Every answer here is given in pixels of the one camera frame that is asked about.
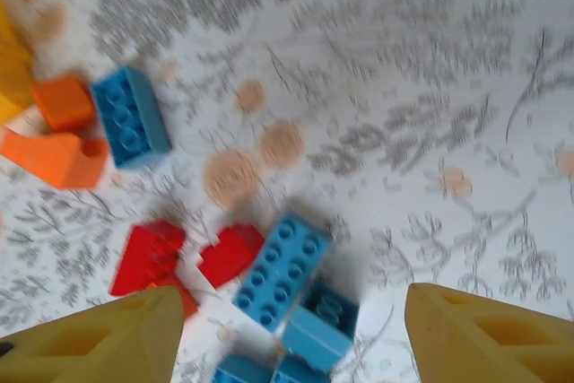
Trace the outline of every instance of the light blue lego brick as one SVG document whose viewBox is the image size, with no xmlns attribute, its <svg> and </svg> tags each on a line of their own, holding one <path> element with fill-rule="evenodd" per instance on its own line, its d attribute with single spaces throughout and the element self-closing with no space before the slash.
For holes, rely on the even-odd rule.
<svg viewBox="0 0 574 383">
<path fill-rule="evenodd" d="M 269 383 L 273 372 L 238 354 L 230 354 L 217 367 L 212 383 Z"/>
<path fill-rule="evenodd" d="M 233 304 L 273 332 L 330 244 L 326 232 L 297 215 L 283 215 L 265 240 Z"/>
<path fill-rule="evenodd" d="M 359 307 L 321 282 L 311 285 L 283 332 L 283 344 L 315 370 L 329 372 L 352 347 Z"/>
<path fill-rule="evenodd" d="M 304 361 L 285 356 L 275 370 L 272 383 L 331 383 L 329 376 L 312 370 Z"/>
<path fill-rule="evenodd" d="M 90 89 L 118 168 L 137 168 L 170 151 L 152 85 L 141 71 L 123 66 Z"/>
</svg>

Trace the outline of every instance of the patterned tablecloth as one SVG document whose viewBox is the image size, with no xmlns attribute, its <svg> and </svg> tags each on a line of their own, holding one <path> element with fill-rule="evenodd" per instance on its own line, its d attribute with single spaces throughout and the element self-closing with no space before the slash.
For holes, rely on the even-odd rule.
<svg viewBox="0 0 574 383">
<path fill-rule="evenodd" d="M 90 192 L 2 160 L 0 335 L 110 300 L 130 226 L 166 217 L 202 304 L 174 381 L 231 347 L 271 364 L 239 280 L 216 292 L 195 264 L 226 223 L 288 209 L 331 229 L 321 275 L 361 303 L 334 382 L 418 381 L 413 281 L 574 318 L 574 0 L 5 2 L 38 77 L 138 62 L 174 151 Z"/>
</svg>

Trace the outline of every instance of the toy building block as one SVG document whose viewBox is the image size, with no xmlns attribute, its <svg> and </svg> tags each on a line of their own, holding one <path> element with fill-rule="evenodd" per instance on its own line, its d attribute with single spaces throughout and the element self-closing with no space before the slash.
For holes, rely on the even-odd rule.
<svg viewBox="0 0 574 383">
<path fill-rule="evenodd" d="M 0 0 L 0 125 L 17 116 L 32 102 L 32 56 L 16 37 Z"/>
<path fill-rule="evenodd" d="M 329 372 L 352 347 L 359 307 L 321 282 L 305 293 L 283 332 L 283 344 L 314 370 Z"/>
<path fill-rule="evenodd" d="M 273 383 L 331 383 L 328 374 L 312 370 L 304 361 L 285 356 L 275 370 Z"/>
<path fill-rule="evenodd" d="M 169 274 L 158 282 L 151 282 L 146 289 L 155 289 L 156 287 L 164 286 L 173 286 L 178 289 L 181 303 L 183 304 L 183 314 L 186 319 L 192 317 L 197 312 L 196 300 L 175 274 Z"/>
<path fill-rule="evenodd" d="M 0 381 L 169 383 L 182 330 L 176 289 L 140 292 L 1 338 Z"/>
<path fill-rule="evenodd" d="M 249 268 L 265 242 L 265 238 L 250 224 L 229 226 L 218 237 L 219 243 L 203 249 L 203 262 L 197 267 L 214 289 Z"/>
<path fill-rule="evenodd" d="M 422 383 L 574 381 L 574 322 L 429 283 L 404 318 Z"/>
<path fill-rule="evenodd" d="M 295 214 L 281 217 L 233 304 L 273 332 L 307 284 L 331 240 Z"/>
<path fill-rule="evenodd" d="M 173 274 L 185 240 L 183 229 L 163 220 L 134 226 L 109 294 L 137 292 Z"/>
<path fill-rule="evenodd" d="M 0 154 L 55 188 L 87 189 L 98 184 L 109 148 L 105 139 L 22 136 L 0 127 Z"/>
<path fill-rule="evenodd" d="M 212 383 L 269 383 L 273 372 L 238 354 L 228 355 L 215 370 Z"/>
<path fill-rule="evenodd" d="M 96 117 L 89 90 L 73 75 L 31 86 L 34 100 L 52 132 L 75 132 Z"/>
<path fill-rule="evenodd" d="M 119 169 L 152 163 L 170 151 L 153 87 L 141 71 L 121 67 L 92 83 L 91 94 Z"/>
</svg>

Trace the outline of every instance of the blue lego brick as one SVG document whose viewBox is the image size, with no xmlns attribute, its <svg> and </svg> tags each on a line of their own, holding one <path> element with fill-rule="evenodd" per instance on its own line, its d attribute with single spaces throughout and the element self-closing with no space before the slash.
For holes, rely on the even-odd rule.
<svg viewBox="0 0 574 383">
<path fill-rule="evenodd" d="M 358 316 L 358 305 L 313 283 L 285 327 L 283 344 L 314 370 L 329 372 L 351 349 Z"/>
<path fill-rule="evenodd" d="M 283 215 L 265 240 L 233 304 L 273 332 L 330 244 L 326 232 L 297 215 Z"/>
<path fill-rule="evenodd" d="M 212 383 L 269 383 L 273 372 L 238 354 L 228 355 L 215 370 Z"/>
<path fill-rule="evenodd" d="M 272 383 L 331 383 L 329 376 L 315 371 L 294 356 L 285 356 L 275 370 Z"/>
<path fill-rule="evenodd" d="M 141 167 L 170 151 L 153 87 L 141 71 L 120 67 L 90 90 L 118 168 Z"/>
</svg>

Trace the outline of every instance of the floral pattern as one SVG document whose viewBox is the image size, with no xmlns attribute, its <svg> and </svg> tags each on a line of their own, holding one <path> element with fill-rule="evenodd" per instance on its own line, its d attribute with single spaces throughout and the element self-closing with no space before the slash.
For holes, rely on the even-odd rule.
<svg viewBox="0 0 574 383">
<path fill-rule="evenodd" d="M 361 301 L 334 383 L 420 381 L 412 282 L 574 320 L 571 0 L 4 1 L 28 29 L 65 8 L 40 75 L 141 63 L 174 150 L 83 192 L 0 161 L 0 335 L 111 300 L 130 226 L 162 217 L 202 303 L 173 381 L 210 381 L 232 345 L 273 367 L 278 338 L 230 304 L 240 278 L 216 292 L 195 262 L 287 210 L 329 229 L 319 276 Z"/>
</svg>

